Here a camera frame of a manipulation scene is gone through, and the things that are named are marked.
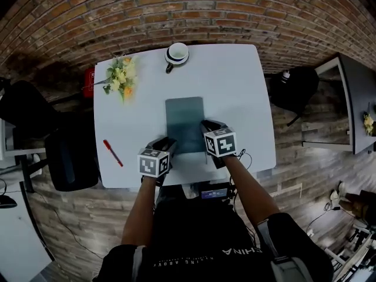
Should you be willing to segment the white metal frame rack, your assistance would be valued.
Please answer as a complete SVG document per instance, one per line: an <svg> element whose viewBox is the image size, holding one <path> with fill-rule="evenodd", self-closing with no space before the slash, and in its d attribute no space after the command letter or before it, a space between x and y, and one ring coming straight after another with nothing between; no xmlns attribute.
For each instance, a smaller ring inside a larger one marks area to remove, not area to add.
<svg viewBox="0 0 376 282"><path fill-rule="evenodd" d="M352 234L338 253L329 248L324 251L334 267L333 282L345 282L358 270L363 258L376 241L376 230L360 220L354 220Z"/></svg>

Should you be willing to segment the black computer mouse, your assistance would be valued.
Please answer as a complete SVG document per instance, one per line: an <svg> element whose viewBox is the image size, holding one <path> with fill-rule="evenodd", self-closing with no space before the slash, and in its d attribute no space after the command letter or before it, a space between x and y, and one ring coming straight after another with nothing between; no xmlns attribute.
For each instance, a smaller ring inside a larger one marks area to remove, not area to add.
<svg viewBox="0 0 376 282"><path fill-rule="evenodd" d="M0 209L11 209L17 206L16 201L6 195L0 196Z"/></svg>

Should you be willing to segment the white table with black legs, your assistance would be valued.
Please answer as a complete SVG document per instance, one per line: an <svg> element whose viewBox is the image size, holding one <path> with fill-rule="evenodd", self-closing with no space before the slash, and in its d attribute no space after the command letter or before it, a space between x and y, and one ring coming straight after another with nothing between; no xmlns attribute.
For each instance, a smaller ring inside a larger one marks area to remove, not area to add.
<svg viewBox="0 0 376 282"><path fill-rule="evenodd" d="M31 178L35 169L43 169L47 160L33 165L33 154L45 153L45 148L16 149L14 147L14 126L0 119L0 190L23 183L26 190L32 191Z"/></svg>

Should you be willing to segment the red box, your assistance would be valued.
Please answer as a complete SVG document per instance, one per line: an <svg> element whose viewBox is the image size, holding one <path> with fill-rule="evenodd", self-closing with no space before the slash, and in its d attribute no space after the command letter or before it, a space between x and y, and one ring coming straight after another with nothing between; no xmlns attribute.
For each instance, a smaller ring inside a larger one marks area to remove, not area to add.
<svg viewBox="0 0 376 282"><path fill-rule="evenodd" d="M93 87L95 79L95 68L87 68L85 70L85 80L83 87L83 97L84 98L93 98Z"/></svg>

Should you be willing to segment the small yellow flower bunch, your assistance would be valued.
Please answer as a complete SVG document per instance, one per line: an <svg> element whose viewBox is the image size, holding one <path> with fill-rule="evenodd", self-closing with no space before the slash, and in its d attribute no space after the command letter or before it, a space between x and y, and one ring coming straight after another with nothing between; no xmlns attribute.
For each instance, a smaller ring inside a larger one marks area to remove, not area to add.
<svg viewBox="0 0 376 282"><path fill-rule="evenodd" d="M367 136L374 135L374 120L368 112L363 113L363 125Z"/></svg>

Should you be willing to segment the person's left forearm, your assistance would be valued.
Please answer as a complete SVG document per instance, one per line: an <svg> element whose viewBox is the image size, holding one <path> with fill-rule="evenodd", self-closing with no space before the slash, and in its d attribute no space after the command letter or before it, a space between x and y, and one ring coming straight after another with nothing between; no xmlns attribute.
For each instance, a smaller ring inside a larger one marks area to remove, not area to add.
<svg viewBox="0 0 376 282"><path fill-rule="evenodd" d="M156 178L144 177L135 203L126 219L121 244L148 246L152 239Z"/></svg>

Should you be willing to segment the red pen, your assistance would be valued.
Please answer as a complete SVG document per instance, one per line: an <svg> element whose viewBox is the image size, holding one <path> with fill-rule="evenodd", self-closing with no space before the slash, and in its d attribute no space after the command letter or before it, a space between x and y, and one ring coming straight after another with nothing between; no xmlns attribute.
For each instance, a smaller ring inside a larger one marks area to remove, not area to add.
<svg viewBox="0 0 376 282"><path fill-rule="evenodd" d="M117 161L117 163L119 164L120 167L123 167L123 163L121 162L121 160L118 158L117 154L115 153L115 151L112 149L110 143L105 139L103 140L103 144L106 146L107 150L110 151L111 155L115 158L115 160Z"/></svg>

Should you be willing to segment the white table with black edge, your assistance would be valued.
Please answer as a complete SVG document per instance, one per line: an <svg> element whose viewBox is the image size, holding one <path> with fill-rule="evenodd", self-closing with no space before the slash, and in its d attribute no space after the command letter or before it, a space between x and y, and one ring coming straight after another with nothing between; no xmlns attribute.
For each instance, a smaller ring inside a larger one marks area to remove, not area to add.
<svg viewBox="0 0 376 282"><path fill-rule="evenodd" d="M0 274L7 282L30 282L51 262L53 256L42 240L20 183L0 186L0 194L16 206L0 209Z"/></svg>

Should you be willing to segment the white mug with blue stripe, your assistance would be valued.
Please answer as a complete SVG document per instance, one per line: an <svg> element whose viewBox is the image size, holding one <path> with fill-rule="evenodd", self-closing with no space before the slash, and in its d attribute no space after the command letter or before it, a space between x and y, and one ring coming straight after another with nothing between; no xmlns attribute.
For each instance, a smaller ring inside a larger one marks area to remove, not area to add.
<svg viewBox="0 0 376 282"><path fill-rule="evenodd" d="M174 67L186 63L189 58L188 46L180 42L174 43L168 47L164 56L167 62L166 73L169 74Z"/></svg>

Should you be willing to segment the person's black shirt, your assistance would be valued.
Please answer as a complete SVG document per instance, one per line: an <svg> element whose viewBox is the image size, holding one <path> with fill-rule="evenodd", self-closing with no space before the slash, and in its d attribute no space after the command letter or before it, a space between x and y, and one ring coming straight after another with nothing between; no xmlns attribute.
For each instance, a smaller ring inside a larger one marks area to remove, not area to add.
<svg viewBox="0 0 376 282"><path fill-rule="evenodd" d="M289 214L269 217L271 246L256 247L228 203L165 196L156 206L151 243L111 249L95 282L276 282L275 255L301 260L313 282L332 281L330 259Z"/></svg>

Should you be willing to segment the grey notebook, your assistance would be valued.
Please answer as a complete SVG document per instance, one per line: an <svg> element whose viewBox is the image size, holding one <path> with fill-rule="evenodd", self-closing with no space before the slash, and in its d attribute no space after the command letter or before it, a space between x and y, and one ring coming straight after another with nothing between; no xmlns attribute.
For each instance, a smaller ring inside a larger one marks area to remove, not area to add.
<svg viewBox="0 0 376 282"><path fill-rule="evenodd" d="M176 140L173 167L188 165L204 156L206 146L200 124L204 120L203 98L175 98L165 101L167 136Z"/></svg>

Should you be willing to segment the small black monitor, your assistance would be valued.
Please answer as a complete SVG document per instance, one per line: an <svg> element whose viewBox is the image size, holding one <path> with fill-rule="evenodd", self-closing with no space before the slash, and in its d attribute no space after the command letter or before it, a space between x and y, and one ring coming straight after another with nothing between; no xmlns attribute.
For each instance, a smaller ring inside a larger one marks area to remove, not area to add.
<svg viewBox="0 0 376 282"><path fill-rule="evenodd" d="M200 190L201 199L227 199L231 195L232 189L228 184L209 184Z"/></svg>

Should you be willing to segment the person's right forearm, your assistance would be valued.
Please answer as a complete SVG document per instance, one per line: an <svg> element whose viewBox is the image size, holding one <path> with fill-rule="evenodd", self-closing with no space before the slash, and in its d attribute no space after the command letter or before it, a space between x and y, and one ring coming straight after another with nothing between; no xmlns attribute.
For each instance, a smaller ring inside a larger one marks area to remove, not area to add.
<svg viewBox="0 0 376 282"><path fill-rule="evenodd" d="M238 158L227 156L223 160L237 188L244 211L254 227L269 216L280 212L273 198Z"/></svg>

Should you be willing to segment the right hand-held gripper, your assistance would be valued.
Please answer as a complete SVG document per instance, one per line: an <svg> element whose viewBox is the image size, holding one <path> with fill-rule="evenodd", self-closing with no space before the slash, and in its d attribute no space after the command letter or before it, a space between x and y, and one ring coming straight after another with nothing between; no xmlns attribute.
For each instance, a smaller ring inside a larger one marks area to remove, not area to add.
<svg viewBox="0 0 376 282"><path fill-rule="evenodd" d="M202 120L200 128L206 152L212 157L216 169L225 167L223 157L237 153L236 133L232 127L215 120Z"/></svg>

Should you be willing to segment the yellow flower bouquet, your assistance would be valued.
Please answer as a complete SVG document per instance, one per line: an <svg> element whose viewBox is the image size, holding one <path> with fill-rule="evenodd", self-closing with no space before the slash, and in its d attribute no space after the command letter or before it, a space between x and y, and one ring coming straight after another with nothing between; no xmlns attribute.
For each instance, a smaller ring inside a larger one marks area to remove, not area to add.
<svg viewBox="0 0 376 282"><path fill-rule="evenodd" d="M133 99L138 85L137 56L114 58L106 69L106 78L93 84L96 85L107 95L117 93L122 103Z"/></svg>

